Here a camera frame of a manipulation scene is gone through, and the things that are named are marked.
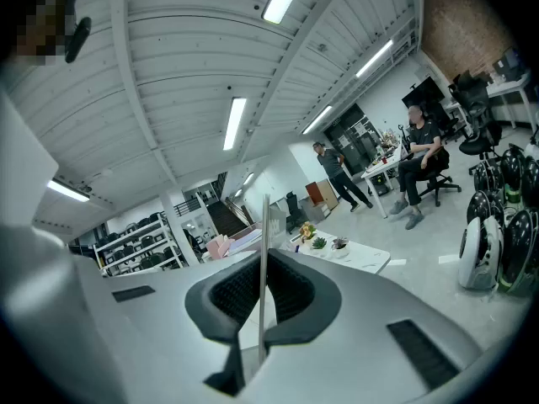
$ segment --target white ceiling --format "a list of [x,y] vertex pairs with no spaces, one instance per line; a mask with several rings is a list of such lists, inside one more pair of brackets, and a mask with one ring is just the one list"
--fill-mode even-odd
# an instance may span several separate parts
[[[418,0],[294,0],[279,25],[261,18],[268,1],[77,0],[77,16],[93,20],[77,60],[13,65],[4,78],[62,171],[92,181],[92,202],[47,193],[36,219],[75,236],[174,184],[256,164],[417,44]],[[357,82],[392,37],[383,70]],[[235,96],[248,102],[223,151]]]

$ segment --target potted plant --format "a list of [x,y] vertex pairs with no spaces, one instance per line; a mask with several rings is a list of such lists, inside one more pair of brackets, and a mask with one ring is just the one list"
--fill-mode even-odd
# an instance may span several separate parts
[[328,242],[325,238],[319,237],[312,242],[312,250],[316,251],[317,255],[323,258],[326,254],[324,248],[326,247],[327,243]]
[[316,228],[311,223],[309,223],[308,221],[303,223],[302,227],[300,227],[300,235],[302,236],[301,237],[302,243],[310,245],[312,242],[312,239],[314,238],[315,231],[316,231]]
[[348,238],[339,237],[334,239],[334,244],[331,248],[335,252],[336,258],[345,258],[350,253],[350,249],[348,248]]

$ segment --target metal shelving unit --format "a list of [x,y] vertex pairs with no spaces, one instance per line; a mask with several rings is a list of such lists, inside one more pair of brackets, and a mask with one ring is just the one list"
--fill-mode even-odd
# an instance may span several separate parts
[[150,223],[149,225],[146,225],[144,227],[141,227],[140,229],[136,229],[133,232],[130,232],[128,234],[125,234],[122,237],[119,237],[118,239],[109,242],[108,244],[102,246],[102,247],[96,247],[97,244],[93,245],[93,251],[95,252],[95,256],[97,259],[100,259],[99,253],[112,251],[117,247],[124,246],[128,242],[132,242],[138,238],[142,238],[146,234],[156,231],[158,229],[161,229],[163,231],[163,239],[157,242],[154,242],[152,245],[148,247],[144,247],[141,250],[138,250],[128,256],[125,256],[124,258],[121,258],[119,260],[116,260],[112,263],[109,263],[108,265],[104,265],[100,270],[102,273],[106,272],[108,269],[113,268],[114,266],[119,266],[122,263],[129,262],[135,258],[140,257],[142,254],[149,252],[150,250],[153,250],[156,247],[160,247],[162,245],[167,245],[170,247],[173,256],[171,258],[166,259],[165,261],[161,262],[159,265],[154,265],[152,268],[143,269],[141,271],[137,271],[139,273],[142,273],[144,271],[148,271],[149,269],[161,267],[167,263],[171,263],[176,261],[176,263],[179,265],[180,268],[183,267],[182,263],[179,260],[178,254],[174,250],[175,244],[173,244],[172,239],[169,237],[168,232],[170,231],[170,228],[168,227],[168,224],[163,223],[163,218],[161,215],[158,216],[158,220],[154,221],[153,223]]

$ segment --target standing man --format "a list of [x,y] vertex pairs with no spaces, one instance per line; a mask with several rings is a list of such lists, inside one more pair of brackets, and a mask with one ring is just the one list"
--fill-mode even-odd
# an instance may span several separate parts
[[362,202],[365,202],[369,208],[372,208],[372,203],[369,202],[367,197],[361,192],[361,190],[352,182],[346,172],[344,171],[343,163],[344,156],[339,154],[335,150],[326,150],[324,145],[320,142],[312,144],[312,149],[318,154],[318,161],[323,166],[326,174],[329,177],[329,181],[337,190],[337,193],[341,197],[352,204],[350,211],[354,212],[360,205],[349,195],[346,189],[350,189]]
[[438,126],[432,120],[425,121],[423,112],[419,106],[413,105],[408,108],[408,118],[410,120],[410,152],[414,153],[411,160],[403,160],[398,165],[398,183],[401,188],[401,198],[393,208],[390,214],[398,214],[408,206],[408,200],[412,205],[412,216],[406,224],[406,229],[413,229],[420,221],[424,219],[419,210],[421,198],[415,184],[428,173],[439,168],[439,161],[447,160],[448,154],[441,147],[440,131]]

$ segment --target white desk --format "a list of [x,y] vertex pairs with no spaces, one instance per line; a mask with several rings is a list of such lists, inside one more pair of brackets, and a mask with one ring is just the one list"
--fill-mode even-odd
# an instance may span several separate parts
[[320,238],[325,238],[328,244],[323,249],[327,256],[323,257],[319,254],[322,250],[312,250],[311,248],[306,247],[305,245],[300,245],[300,253],[306,254],[308,256],[313,256],[315,258],[321,258],[327,260],[328,262],[333,262],[338,265],[347,266],[349,268],[359,269],[361,271],[366,271],[371,274],[378,274],[384,269],[387,263],[391,259],[389,252],[384,252],[383,250],[378,250],[377,248],[372,248],[358,244],[357,242],[348,242],[347,247],[350,249],[350,253],[341,259],[337,259],[331,252],[331,245],[333,240],[336,238],[333,235],[328,233],[316,230],[316,236]]
[[[531,81],[531,73],[526,72],[518,81],[508,81],[503,82],[501,84],[490,84],[487,86],[487,94],[490,98],[495,98],[498,96],[501,96],[502,100],[504,101],[504,115],[505,118],[510,121],[511,125],[513,126],[513,129],[516,127],[515,124],[515,117],[510,112],[508,106],[507,106],[507,100],[505,99],[505,94],[509,93],[515,93],[518,92],[520,94],[520,97],[522,98],[522,103],[524,103],[524,108],[526,109],[526,112],[528,114],[528,119],[530,120],[531,128],[533,131],[536,129],[536,121],[533,118],[533,115],[531,114],[531,108],[530,108],[530,101],[528,100],[528,97],[526,96],[526,92],[524,91],[524,87],[528,85]],[[446,102],[442,106],[445,110],[449,111],[452,109],[458,109],[461,115],[466,119],[466,115],[464,114],[464,110],[462,109],[462,106],[458,102]]]
[[394,167],[398,166],[398,164],[401,161],[402,150],[403,150],[403,144],[401,143],[399,144],[397,149],[393,152],[393,155],[387,159],[387,163],[380,162],[374,167],[367,168],[367,170],[363,173],[363,175],[361,175],[361,177],[367,182],[369,189],[371,189],[376,205],[378,205],[378,209],[380,210],[382,217],[385,219],[387,218],[386,211],[384,210],[384,207],[382,206],[382,202],[380,202],[380,198],[378,197],[378,193],[374,188],[374,184],[372,183],[371,178],[383,173],[386,176],[387,181],[389,182],[389,186],[393,190],[393,185],[391,183],[391,179],[389,179],[389,177],[387,176],[387,171],[389,169],[393,169]]

